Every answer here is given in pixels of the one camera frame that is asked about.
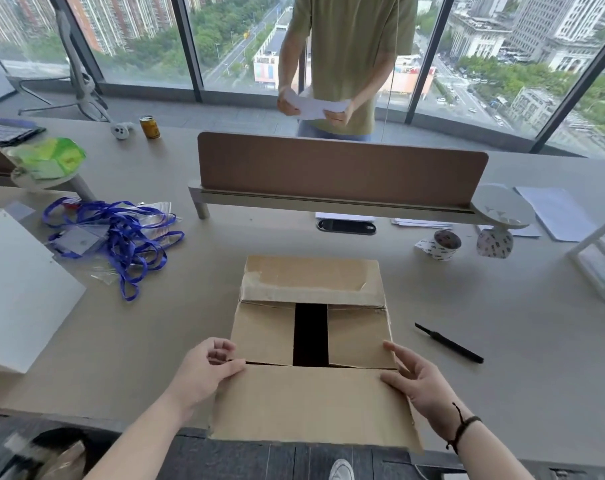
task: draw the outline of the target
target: blue jeans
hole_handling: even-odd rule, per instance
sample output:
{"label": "blue jeans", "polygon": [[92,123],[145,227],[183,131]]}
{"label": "blue jeans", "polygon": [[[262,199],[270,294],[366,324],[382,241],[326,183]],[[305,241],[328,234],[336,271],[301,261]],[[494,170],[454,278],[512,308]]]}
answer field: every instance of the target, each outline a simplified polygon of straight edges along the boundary
{"label": "blue jeans", "polygon": [[309,121],[300,120],[298,123],[298,133],[296,136],[302,136],[305,138],[321,138],[321,139],[344,139],[347,141],[371,141],[371,134],[337,134],[329,133],[327,131],[319,130],[313,125],[309,124]]}

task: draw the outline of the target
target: olive green t-shirt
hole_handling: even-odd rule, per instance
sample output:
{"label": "olive green t-shirt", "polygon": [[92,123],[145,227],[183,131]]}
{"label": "olive green t-shirt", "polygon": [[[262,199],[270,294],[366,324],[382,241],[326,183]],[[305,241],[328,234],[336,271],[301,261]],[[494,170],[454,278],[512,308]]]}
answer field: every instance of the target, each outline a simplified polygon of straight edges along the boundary
{"label": "olive green t-shirt", "polygon": [[[295,0],[288,30],[303,37],[312,33],[314,97],[352,99],[371,77],[379,52],[410,55],[417,6],[418,0]],[[310,123],[332,133],[370,134],[374,107],[374,99],[364,103],[345,127]]]}

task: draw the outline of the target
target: forearm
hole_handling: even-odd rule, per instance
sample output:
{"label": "forearm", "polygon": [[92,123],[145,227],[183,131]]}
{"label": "forearm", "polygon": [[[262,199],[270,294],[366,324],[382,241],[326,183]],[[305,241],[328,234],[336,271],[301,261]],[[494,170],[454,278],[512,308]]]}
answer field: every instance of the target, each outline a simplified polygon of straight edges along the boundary
{"label": "forearm", "polygon": [[293,76],[298,69],[298,58],[304,47],[305,39],[290,33],[284,37],[278,59],[278,89],[291,87]]}
{"label": "forearm", "polygon": [[389,74],[394,70],[395,61],[396,57],[393,54],[379,54],[376,57],[371,76],[352,100],[354,110],[369,101],[383,87]]}
{"label": "forearm", "polygon": [[522,463],[480,421],[469,425],[461,436],[458,457],[471,480],[533,480]]}
{"label": "forearm", "polygon": [[182,424],[164,395],[118,438],[85,480],[154,480]]}

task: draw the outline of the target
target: black pen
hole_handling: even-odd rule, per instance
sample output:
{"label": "black pen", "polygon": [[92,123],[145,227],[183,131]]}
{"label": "black pen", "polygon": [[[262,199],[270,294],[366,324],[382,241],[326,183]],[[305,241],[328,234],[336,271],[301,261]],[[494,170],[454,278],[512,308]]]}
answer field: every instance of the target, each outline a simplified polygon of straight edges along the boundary
{"label": "black pen", "polygon": [[463,357],[468,358],[469,360],[476,363],[485,362],[483,357],[481,357],[480,355],[476,355],[471,350],[467,350],[465,347],[458,345],[456,342],[452,342],[451,340],[443,337],[437,331],[431,331],[417,323],[414,323],[414,325],[416,325],[416,327],[418,327],[420,330],[426,332],[426,334],[429,335],[429,337],[434,339],[436,342],[439,342],[440,344],[444,345],[448,349],[453,350],[454,352],[458,352],[458,354],[462,355]]}

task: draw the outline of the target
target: green snack bag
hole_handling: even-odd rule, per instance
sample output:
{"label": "green snack bag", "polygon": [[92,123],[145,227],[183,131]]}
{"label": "green snack bag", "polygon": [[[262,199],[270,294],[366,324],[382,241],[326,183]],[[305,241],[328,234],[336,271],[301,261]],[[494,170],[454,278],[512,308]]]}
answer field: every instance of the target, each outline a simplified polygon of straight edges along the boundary
{"label": "green snack bag", "polygon": [[36,144],[21,144],[11,151],[11,156],[36,180],[66,177],[87,157],[85,151],[69,138],[47,138]]}

